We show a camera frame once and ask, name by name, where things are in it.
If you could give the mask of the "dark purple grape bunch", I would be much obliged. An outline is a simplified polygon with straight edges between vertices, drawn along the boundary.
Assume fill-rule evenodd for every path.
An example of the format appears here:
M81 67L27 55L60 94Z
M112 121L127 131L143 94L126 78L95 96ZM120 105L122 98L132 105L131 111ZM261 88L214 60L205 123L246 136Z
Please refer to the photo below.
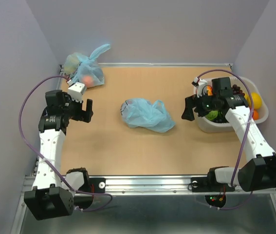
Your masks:
M243 96L245 96L245 93L242 91L240 86L237 86L236 84L234 84L232 86L232 89L233 89L233 94L234 95L243 95Z

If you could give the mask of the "light blue printed plastic bag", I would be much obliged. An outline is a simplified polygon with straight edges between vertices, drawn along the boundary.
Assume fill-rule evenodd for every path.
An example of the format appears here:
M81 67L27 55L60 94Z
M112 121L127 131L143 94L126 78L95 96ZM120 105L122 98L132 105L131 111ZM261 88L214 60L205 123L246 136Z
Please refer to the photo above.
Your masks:
M164 103L154 103L144 98L127 99L120 108L122 121L130 128L146 128L158 133L165 133L175 126L175 121Z

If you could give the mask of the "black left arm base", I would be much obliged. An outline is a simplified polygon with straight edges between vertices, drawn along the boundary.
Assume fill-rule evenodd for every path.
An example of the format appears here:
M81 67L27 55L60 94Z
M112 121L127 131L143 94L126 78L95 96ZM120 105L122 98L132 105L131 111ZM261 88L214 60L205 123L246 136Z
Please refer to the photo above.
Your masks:
M104 193L106 179L103 177L90 178L85 168L70 169L65 175L66 181L75 189L88 193ZM74 197L74 205L82 209L89 208L94 201L94 196Z

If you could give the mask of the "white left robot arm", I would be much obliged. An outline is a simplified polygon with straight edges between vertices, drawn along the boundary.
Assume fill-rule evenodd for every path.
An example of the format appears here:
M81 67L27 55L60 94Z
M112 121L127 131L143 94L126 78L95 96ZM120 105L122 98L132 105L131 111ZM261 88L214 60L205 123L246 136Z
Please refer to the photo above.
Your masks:
M87 100L86 109L82 109L85 90L82 84L77 84L66 92L52 90L45 94L46 108L38 124L40 159L37 175L32 189L24 194L24 202L36 220L71 215L76 190L85 192L90 188L86 169L72 171L74 187L59 172L69 121L89 123L93 116L91 99Z

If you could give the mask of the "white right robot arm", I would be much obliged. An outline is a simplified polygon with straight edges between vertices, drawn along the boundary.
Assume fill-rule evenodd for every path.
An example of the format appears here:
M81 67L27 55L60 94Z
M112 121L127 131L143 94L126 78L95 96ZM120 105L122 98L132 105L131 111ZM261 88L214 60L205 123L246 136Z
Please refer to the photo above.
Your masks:
M247 163L242 168L211 168L206 178L207 187L217 190L228 184L240 186L246 192L276 188L276 152L254 122L244 95L232 87L229 77L215 78L211 82L212 93L208 94L208 82L194 79L196 92L185 98L182 119L193 121L194 115L205 117L211 111L221 111L238 136L239 152L245 153Z

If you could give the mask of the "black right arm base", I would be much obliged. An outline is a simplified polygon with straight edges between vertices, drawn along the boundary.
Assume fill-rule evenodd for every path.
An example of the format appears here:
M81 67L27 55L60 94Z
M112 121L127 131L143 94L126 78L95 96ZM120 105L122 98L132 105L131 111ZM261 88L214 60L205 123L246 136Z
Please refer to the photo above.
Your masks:
M199 176L191 179L187 189L194 193L218 192L217 195L205 195L207 204L211 207L223 208L226 204L226 193L235 189L227 184L216 181L215 170L222 167L214 167L209 170L207 176Z

